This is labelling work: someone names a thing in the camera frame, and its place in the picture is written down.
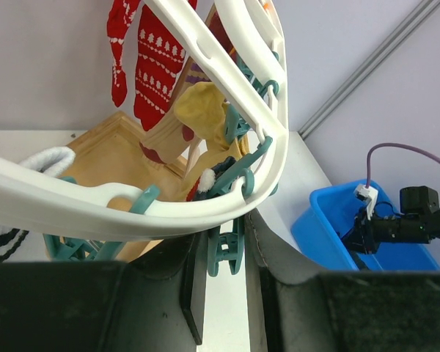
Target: white table surface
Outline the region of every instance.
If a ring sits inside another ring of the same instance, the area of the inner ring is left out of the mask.
[[[18,162],[45,148],[66,145],[83,132],[0,131],[0,157]],[[290,233],[290,227],[308,208],[309,193],[329,184],[329,180],[305,143],[296,132],[292,132],[287,163],[279,189],[275,195],[259,206],[261,215],[277,235],[298,249]],[[42,235],[30,234],[10,259],[12,261],[48,260]],[[237,275],[232,276],[227,262],[222,262],[219,275],[215,278],[208,276],[204,340],[203,345],[197,350],[250,351],[244,265]]]

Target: white plastic drying rack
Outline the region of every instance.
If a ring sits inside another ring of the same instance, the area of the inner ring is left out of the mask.
[[[131,201],[143,190],[121,183],[87,188],[25,169],[0,158],[0,224],[71,238],[146,241],[210,229],[242,216],[279,182],[288,145],[287,68],[282,27],[267,0],[215,0],[224,28],[246,66],[268,87],[266,103],[254,90],[187,1],[145,0],[213,83],[256,132],[272,143],[254,171],[245,198],[239,177],[231,191],[198,202],[153,201],[143,215],[107,208],[115,197]]]

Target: red knitted stocking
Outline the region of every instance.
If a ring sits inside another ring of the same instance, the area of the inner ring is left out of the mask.
[[[127,95],[125,72],[122,69],[122,44],[124,43],[125,33],[127,33],[137,11],[139,2],[140,0],[114,0],[106,24],[106,31],[114,58],[112,64],[111,95],[112,101],[118,107],[124,102]]]
[[[189,0],[195,9],[197,0]],[[186,52],[146,5],[139,24],[139,59],[136,65],[136,97],[133,112],[148,131],[164,116],[176,75]]]

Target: teal plastic clip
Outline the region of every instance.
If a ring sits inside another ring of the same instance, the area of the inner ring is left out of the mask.
[[[208,231],[208,274],[215,277],[219,273],[219,263],[228,260],[230,272],[240,271],[244,250],[244,216],[233,220],[233,231],[220,234],[220,227]]]
[[[63,177],[62,180],[75,183],[73,177]],[[143,214],[153,201],[160,195],[156,186],[150,186],[132,204],[129,213]],[[64,261],[89,261],[112,260],[121,251],[124,242],[86,241],[77,238],[64,238],[64,243],[59,236],[44,234],[44,241],[52,260]]]
[[[227,143],[232,144],[235,138],[238,138],[238,141],[240,141],[248,133],[249,129],[248,123],[236,111],[235,107],[230,104],[225,118],[225,139]]]
[[[274,91],[274,95],[279,94],[279,84],[277,83],[277,81],[270,79],[258,91],[259,95],[262,98],[265,97],[265,94],[267,93],[267,88],[269,88],[269,86],[272,86],[272,90]]]
[[[246,178],[243,185],[243,197],[247,198],[251,195],[254,189],[254,174],[249,170],[249,167],[258,160],[272,144],[272,137],[266,136],[263,144],[259,144],[254,153],[248,153],[240,160],[236,161],[227,171],[225,171],[215,182],[212,189],[209,190],[207,196],[212,198],[214,196],[222,196],[228,193],[231,189],[232,183],[241,175]]]

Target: blue plastic bin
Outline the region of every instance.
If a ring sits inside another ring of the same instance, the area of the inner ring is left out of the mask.
[[[312,192],[310,208],[292,226],[301,252],[326,268],[358,270],[340,237],[352,228],[355,215],[364,206],[353,194],[360,183],[365,181]],[[378,184],[372,182],[372,187],[378,189],[378,202],[391,202]],[[376,210],[381,216],[392,214],[388,204],[380,204]],[[370,270],[440,270],[422,244],[382,243],[376,254],[359,256]]]

